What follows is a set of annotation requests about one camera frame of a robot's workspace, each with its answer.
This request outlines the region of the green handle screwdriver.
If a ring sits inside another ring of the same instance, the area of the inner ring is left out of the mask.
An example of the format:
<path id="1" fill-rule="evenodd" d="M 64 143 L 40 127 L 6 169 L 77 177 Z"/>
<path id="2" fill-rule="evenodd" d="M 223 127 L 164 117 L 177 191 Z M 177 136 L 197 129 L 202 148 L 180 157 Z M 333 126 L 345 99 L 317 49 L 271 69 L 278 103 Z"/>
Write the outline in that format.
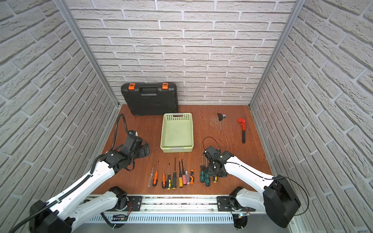
<path id="1" fill-rule="evenodd" d="M 205 166 L 205 184 L 207 187 L 210 187 L 210 183 L 211 183 L 211 180 L 210 180 L 210 175 L 208 173 L 208 162 L 207 162 L 207 159 L 206 159 L 206 166 Z"/>
<path id="2" fill-rule="evenodd" d="M 205 166 L 204 166 L 204 156 L 202 156 L 202 163 L 201 163 L 201 171 L 200 171 L 200 182 L 205 182 Z"/>

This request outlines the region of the small orange handle screwdriver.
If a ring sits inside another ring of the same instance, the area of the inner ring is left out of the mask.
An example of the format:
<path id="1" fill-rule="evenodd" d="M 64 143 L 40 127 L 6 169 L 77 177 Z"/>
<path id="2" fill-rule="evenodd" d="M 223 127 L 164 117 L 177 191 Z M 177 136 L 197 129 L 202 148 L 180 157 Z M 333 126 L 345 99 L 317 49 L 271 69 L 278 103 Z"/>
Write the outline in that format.
<path id="1" fill-rule="evenodd" d="M 162 188 L 165 189 L 166 188 L 166 174 L 165 174 L 165 171 L 164 171 L 164 164 L 162 166 Z"/>

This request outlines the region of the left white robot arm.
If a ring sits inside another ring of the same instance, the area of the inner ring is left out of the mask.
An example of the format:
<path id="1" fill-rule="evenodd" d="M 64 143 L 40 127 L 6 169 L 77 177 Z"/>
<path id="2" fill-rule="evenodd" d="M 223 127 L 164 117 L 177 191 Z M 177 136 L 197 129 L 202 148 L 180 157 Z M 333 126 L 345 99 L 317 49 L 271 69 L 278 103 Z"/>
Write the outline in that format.
<path id="1" fill-rule="evenodd" d="M 95 158 L 90 171 L 60 194 L 30 208 L 31 233 L 71 233 L 80 225 L 107 210 L 131 210 L 127 193 L 115 186 L 92 201 L 84 200 L 102 183 L 136 159 L 150 156 L 149 144 L 137 135 L 129 135 L 123 145 Z"/>

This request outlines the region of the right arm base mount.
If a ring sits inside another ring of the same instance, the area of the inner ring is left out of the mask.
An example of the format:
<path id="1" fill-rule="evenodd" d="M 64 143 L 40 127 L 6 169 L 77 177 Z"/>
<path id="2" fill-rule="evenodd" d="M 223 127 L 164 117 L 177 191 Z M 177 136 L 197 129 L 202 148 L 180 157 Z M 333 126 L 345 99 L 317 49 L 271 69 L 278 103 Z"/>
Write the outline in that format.
<path id="1" fill-rule="evenodd" d="M 249 207 L 242 207 L 238 201 L 230 196 L 218 196 L 217 207 L 219 212 L 255 212 L 256 209 Z"/>

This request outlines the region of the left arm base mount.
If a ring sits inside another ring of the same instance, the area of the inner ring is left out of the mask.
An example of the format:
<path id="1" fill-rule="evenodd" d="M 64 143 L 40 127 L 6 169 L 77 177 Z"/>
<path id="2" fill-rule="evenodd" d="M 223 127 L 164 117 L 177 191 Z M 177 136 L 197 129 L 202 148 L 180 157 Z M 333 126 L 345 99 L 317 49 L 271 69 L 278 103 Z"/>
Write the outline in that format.
<path id="1" fill-rule="evenodd" d="M 142 204 L 142 196 L 122 196 L 118 198 L 114 209 L 116 211 L 139 212 Z"/>

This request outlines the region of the orange black handle screwdriver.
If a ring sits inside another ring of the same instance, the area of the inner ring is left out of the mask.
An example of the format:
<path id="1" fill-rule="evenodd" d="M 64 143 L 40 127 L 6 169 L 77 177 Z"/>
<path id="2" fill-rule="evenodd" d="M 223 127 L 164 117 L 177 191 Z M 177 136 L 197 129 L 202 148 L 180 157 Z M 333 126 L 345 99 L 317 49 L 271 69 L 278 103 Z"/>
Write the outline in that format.
<path id="1" fill-rule="evenodd" d="M 158 183 L 158 166 L 159 166 L 159 162 L 157 162 L 156 172 L 153 178 L 152 186 L 157 186 L 157 183 Z"/>

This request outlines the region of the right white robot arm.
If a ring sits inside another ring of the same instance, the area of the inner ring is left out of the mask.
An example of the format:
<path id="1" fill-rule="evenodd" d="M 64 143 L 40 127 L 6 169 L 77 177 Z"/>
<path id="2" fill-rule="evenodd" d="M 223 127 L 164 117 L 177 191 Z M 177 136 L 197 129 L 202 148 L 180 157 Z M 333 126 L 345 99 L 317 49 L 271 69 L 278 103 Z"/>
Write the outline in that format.
<path id="1" fill-rule="evenodd" d="M 277 226 L 286 228 L 301 207 L 288 178 L 260 172 L 234 154 L 220 152 L 212 146 L 204 151 L 204 156 L 208 175 L 218 178 L 233 175 L 254 189 L 249 191 L 238 186 L 228 197 L 219 197 L 220 211 L 264 212 Z"/>

